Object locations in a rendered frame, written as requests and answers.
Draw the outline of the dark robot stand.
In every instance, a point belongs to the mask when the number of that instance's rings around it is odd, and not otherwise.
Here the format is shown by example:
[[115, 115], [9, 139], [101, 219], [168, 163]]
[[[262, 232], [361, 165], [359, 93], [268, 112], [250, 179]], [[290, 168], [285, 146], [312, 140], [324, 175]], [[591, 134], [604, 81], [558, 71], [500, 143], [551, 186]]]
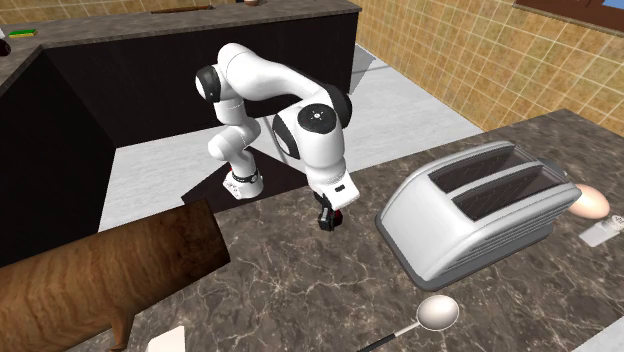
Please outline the dark robot stand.
[[218, 213], [308, 185], [306, 175], [303, 172], [253, 147], [248, 147], [247, 150], [254, 156], [259, 173], [263, 177], [264, 188], [257, 197], [235, 199], [222, 185], [226, 174], [230, 171], [229, 165], [224, 164], [185, 193], [181, 197], [182, 201], [185, 204], [190, 204], [206, 199], [211, 210]]

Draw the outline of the silver two-slot toaster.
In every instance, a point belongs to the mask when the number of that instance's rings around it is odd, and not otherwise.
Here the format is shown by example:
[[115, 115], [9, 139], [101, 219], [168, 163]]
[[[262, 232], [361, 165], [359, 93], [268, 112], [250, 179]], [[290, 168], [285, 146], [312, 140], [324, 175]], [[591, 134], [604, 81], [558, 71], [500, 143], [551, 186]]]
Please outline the silver two-slot toaster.
[[545, 239], [581, 194], [555, 163], [496, 141], [417, 169], [376, 227], [414, 284], [434, 292]]

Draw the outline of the white block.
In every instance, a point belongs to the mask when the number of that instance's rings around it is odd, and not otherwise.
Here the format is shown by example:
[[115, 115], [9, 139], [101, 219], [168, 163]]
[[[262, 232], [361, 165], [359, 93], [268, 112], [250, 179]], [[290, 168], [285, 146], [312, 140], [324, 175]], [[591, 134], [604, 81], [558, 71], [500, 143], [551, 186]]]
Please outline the white block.
[[180, 325], [152, 338], [146, 352], [186, 352], [185, 328]]

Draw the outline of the brown wooden object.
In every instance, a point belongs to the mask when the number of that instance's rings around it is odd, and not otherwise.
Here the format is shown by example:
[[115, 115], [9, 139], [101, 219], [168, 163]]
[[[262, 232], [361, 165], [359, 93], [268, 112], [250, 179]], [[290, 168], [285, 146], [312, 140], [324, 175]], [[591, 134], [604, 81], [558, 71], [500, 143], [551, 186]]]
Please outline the brown wooden object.
[[0, 352], [64, 352], [112, 330], [124, 350], [136, 314], [230, 261], [204, 200], [0, 268]]

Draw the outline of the dark kitchen counter cabinet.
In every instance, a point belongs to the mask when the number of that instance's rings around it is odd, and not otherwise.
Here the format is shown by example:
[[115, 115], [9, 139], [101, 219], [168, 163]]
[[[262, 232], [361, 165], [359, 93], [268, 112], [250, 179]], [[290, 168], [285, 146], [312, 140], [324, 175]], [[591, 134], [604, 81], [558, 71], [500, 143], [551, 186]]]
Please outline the dark kitchen counter cabinet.
[[225, 44], [350, 87], [359, 7], [263, 0], [41, 23], [0, 57], [0, 267], [94, 234], [115, 151], [217, 125], [194, 77]]

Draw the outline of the brown wooden tray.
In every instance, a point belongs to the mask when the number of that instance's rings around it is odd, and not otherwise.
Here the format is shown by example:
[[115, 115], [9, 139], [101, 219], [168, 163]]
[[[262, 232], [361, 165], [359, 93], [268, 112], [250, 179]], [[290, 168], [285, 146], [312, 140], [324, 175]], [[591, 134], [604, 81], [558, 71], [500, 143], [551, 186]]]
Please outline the brown wooden tray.
[[170, 13], [183, 13], [183, 12], [194, 12], [194, 11], [204, 11], [204, 10], [214, 10], [215, 7], [213, 5], [202, 5], [202, 6], [186, 6], [186, 7], [176, 7], [176, 8], [167, 8], [160, 10], [152, 10], [151, 14], [170, 14]]

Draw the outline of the beige egg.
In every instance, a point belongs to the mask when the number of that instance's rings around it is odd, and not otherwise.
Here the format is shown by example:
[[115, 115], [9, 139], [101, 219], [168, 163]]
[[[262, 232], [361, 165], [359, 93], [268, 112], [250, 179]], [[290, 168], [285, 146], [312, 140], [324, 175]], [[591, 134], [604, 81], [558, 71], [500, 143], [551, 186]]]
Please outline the beige egg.
[[568, 208], [573, 215], [586, 219], [601, 219], [610, 212], [610, 204], [597, 189], [585, 184], [577, 184], [581, 196]]

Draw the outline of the white shaker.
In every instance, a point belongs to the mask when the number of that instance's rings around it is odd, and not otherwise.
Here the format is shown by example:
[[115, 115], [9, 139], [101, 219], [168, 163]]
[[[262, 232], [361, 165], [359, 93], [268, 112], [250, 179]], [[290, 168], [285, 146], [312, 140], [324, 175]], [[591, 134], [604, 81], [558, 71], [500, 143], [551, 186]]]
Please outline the white shaker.
[[615, 237], [624, 229], [624, 217], [613, 215], [583, 231], [579, 238], [590, 247], [596, 247]]

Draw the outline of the brown framed window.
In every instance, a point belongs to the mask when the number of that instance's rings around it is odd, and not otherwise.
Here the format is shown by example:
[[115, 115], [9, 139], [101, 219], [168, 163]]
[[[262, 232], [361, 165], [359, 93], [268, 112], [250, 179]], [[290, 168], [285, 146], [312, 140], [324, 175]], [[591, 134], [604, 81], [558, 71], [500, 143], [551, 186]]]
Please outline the brown framed window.
[[514, 0], [514, 7], [624, 37], [624, 5], [606, 0]]

